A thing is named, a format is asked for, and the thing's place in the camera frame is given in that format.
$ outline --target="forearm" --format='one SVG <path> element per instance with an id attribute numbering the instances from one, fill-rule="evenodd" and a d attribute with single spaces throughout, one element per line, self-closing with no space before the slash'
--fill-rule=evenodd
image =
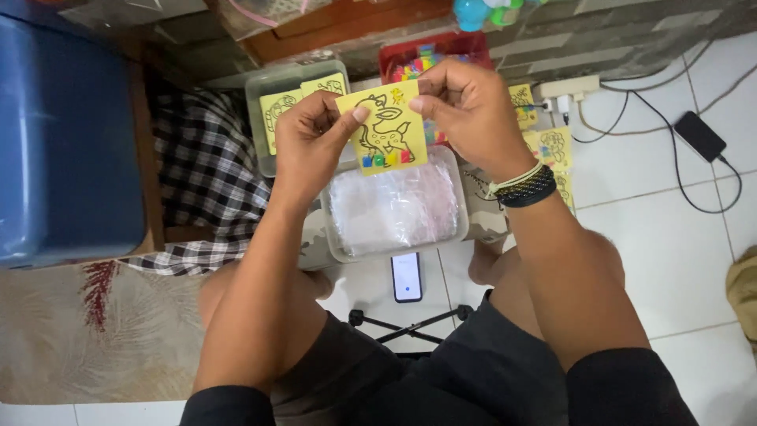
<path id="1" fill-rule="evenodd" d="M 591 353 L 649 347 L 615 249 L 585 230 L 558 193 L 508 210 L 539 327 L 567 371 Z"/>
<path id="2" fill-rule="evenodd" d="M 195 392 L 224 384 L 269 391 L 284 352 L 286 301 L 306 215 L 306 206 L 274 188 L 207 329 Z"/>

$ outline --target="smartphone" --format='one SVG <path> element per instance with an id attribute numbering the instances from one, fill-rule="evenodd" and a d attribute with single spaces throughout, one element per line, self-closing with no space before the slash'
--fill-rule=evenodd
<path id="1" fill-rule="evenodd" d="M 712 163 L 725 150 L 725 141 L 693 111 L 684 114 L 673 128 L 708 163 Z"/>
<path id="2" fill-rule="evenodd" d="M 423 299 L 420 255 L 410 253 L 391 258 L 391 280 L 397 303 L 420 302 Z"/>

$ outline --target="fingernail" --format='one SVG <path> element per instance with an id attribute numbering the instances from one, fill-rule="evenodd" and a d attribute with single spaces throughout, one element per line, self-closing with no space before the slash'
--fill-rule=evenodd
<path id="1" fill-rule="evenodd" d="M 352 111 L 352 116 L 355 117 L 355 120 L 358 120 L 360 123 L 364 122 L 370 114 L 371 110 L 362 106 L 357 107 Z"/>
<path id="2" fill-rule="evenodd" d="M 415 112 L 420 112 L 423 110 L 423 100 L 420 98 L 412 98 L 407 106 L 409 106 L 410 109 Z"/>

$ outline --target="black tripod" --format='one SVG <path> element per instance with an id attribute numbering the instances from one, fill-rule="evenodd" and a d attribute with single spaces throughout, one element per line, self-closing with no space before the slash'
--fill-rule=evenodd
<path id="1" fill-rule="evenodd" d="M 376 339 L 376 341 L 379 343 L 386 343 L 389 340 L 397 339 L 399 336 L 404 336 L 405 334 L 409 334 L 411 337 L 417 337 L 419 339 L 427 340 L 428 342 L 439 344 L 439 343 L 444 342 L 444 339 L 430 336 L 428 334 L 421 333 L 416 330 L 418 330 L 421 327 L 434 324 L 435 322 L 439 322 L 443 319 L 447 319 L 454 315 L 457 315 L 457 317 L 461 321 L 465 321 L 471 312 L 473 312 L 473 308 L 471 308 L 470 306 L 458 305 L 457 308 L 453 309 L 452 311 L 421 321 L 418 324 L 413 324 L 409 327 L 402 328 L 394 324 L 389 324 L 388 322 L 383 322 L 383 321 L 375 320 L 373 318 L 368 318 L 366 317 L 365 312 L 361 311 L 360 309 L 353 309 L 350 311 L 349 322 L 350 322 L 350 325 L 353 327 L 357 327 L 361 325 L 363 322 L 367 322 L 368 324 L 374 324 L 374 325 L 378 325 L 379 327 L 388 328 L 389 330 L 394 330 L 393 333 L 389 333 L 386 336 L 379 337 L 378 339 Z"/>

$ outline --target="beige cloth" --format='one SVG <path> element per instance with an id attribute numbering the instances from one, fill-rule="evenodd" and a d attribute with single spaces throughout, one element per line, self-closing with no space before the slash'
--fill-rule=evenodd
<path id="1" fill-rule="evenodd" d="M 728 270 L 725 291 L 752 351 L 757 353 L 757 246 L 746 250 Z"/>
<path id="2" fill-rule="evenodd" d="M 202 280 L 117 262 L 0 271 L 0 401 L 187 399 L 204 337 Z"/>

